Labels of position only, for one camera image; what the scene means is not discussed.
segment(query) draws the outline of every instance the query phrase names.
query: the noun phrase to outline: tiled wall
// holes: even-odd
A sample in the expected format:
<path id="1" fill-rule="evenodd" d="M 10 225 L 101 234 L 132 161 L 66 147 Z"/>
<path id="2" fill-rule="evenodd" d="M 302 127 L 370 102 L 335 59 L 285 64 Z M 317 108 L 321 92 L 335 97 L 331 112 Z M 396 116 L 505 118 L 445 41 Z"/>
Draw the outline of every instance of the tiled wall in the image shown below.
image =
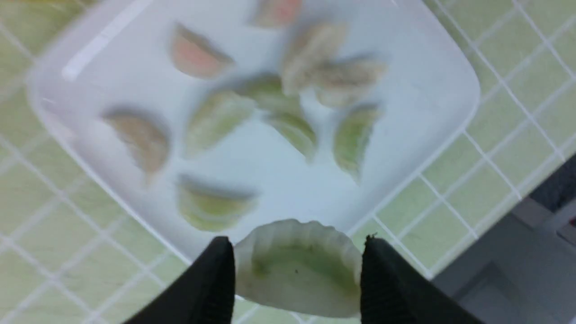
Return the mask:
<path id="1" fill-rule="evenodd" d="M 185 265 L 46 134 L 22 81 L 90 1 L 0 1 L 0 323 L 118 323 Z M 456 142 L 353 235 L 431 277 L 576 151 L 576 1 L 427 0 L 482 84 Z M 236 322 L 358 323 L 236 303 Z"/>

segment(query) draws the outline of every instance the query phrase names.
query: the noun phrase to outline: frozen dumpling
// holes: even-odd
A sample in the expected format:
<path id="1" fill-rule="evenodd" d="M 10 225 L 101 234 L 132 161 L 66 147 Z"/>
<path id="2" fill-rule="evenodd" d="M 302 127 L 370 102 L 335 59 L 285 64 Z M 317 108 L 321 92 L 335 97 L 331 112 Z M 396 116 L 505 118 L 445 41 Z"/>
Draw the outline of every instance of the frozen dumpling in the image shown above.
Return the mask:
<path id="1" fill-rule="evenodd" d="M 186 180 L 179 188 L 179 211 L 196 229 L 219 232 L 233 227 L 256 206 L 250 195 L 199 189 Z"/>
<path id="2" fill-rule="evenodd" d="M 316 97 L 327 107 L 349 107 L 362 99 L 385 71 L 383 63 L 371 59 L 322 67 L 313 77 Z"/>
<path id="3" fill-rule="evenodd" d="M 168 159 L 170 144 L 166 135 L 150 121 L 130 114 L 114 114 L 105 120 L 126 143 L 146 183 L 150 183 Z"/>
<path id="4" fill-rule="evenodd" d="M 360 311 L 362 255 L 317 221 L 262 225 L 234 246 L 236 293 L 264 306 L 333 318 Z"/>
<path id="5" fill-rule="evenodd" d="M 347 25 L 322 22 L 297 39 L 282 63 L 284 94 L 294 96 L 308 87 L 314 69 L 338 52 L 346 34 Z"/>
<path id="6" fill-rule="evenodd" d="M 261 0 L 254 24 L 263 28 L 290 25 L 300 14 L 302 0 Z"/>
<path id="7" fill-rule="evenodd" d="M 308 122 L 297 116 L 276 114 L 266 117 L 266 123 L 302 153 L 308 164 L 312 163 L 318 143 L 316 133 Z"/>
<path id="8" fill-rule="evenodd" d="M 336 164 L 357 183 L 360 183 L 366 148 L 379 117 L 376 107 L 362 107 L 348 114 L 336 131 L 332 148 Z"/>
<path id="9" fill-rule="evenodd" d="M 282 92 L 282 82 L 279 77 L 263 77 L 248 86 L 246 95 L 258 103 L 262 110 L 290 114 L 302 115 L 300 98 L 286 96 Z"/>
<path id="10" fill-rule="evenodd" d="M 177 69 L 189 76 L 212 79 L 234 62 L 213 49 L 208 40 L 178 25 L 172 44 L 172 60 Z"/>
<path id="11" fill-rule="evenodd" d="M 252 116 L 256 102 L 233 91 L 221 91 L 194 112 L 186 133 L 186 154 L 195 156 L 216 145 Z"/>

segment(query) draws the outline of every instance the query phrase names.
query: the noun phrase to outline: white dumpling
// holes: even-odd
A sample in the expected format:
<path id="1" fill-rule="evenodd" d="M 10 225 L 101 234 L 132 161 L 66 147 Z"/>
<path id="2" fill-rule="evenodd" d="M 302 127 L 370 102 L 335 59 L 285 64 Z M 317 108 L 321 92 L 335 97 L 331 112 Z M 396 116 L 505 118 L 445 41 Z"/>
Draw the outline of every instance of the white dumpling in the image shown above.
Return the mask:
<path id="1" fill-rule="evenodd" d="M 291 45 L 282 64 L 282 90 L 297 95 L 310 85 L 315 68 L 326 63 L 344 43 L 347 25 L 322 22 Z"/>
<path id="2" fill-rule="evenodd" d="M 128 114 L 115 114 L 106 118 L 120 139 L 127 145 L 136 165 L 144 172 L 149 183 L 166 163 L 170 145 L 166 135 L 146 119 Z"/>
<path id="3" fill-rule="evenodd" d="M 282 220 L 234 247 L 236 292 L 264 306 L 333 318 L 360 311 L 362 254 L 317 221 Z"/>
<path id="4" fill-rule="evenodd" d="M 262 0 L 254 24 L 263 28 L 290 25 L 300 14 L 302 0 Z"/>
<path id="5" fill-rule="evenodd" d="M 313 76 L 316 97 L 327 107 L 349 107 L 366 96 L 385 71 L 385 64 L 371 59 L 322 67 Z"/>
<path id="6" fill-rule="evenodd" d="M 208 40 L 181 25 L 176 28 L 172 61 L 181 72 L 201 79 L 215 78 L 233 65 L 232 59 L 212 48 Z"/>

